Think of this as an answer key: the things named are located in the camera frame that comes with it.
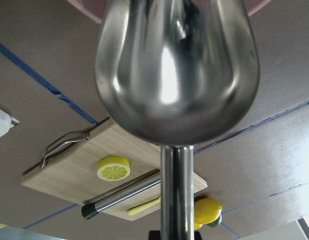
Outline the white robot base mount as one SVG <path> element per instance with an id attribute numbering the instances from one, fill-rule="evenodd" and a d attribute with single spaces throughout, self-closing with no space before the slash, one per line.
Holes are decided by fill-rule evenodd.
<path id="1" fill-rule="evenodd" d="M 19 120 L 0 109 L 0 138 L 19 123 Z"/>

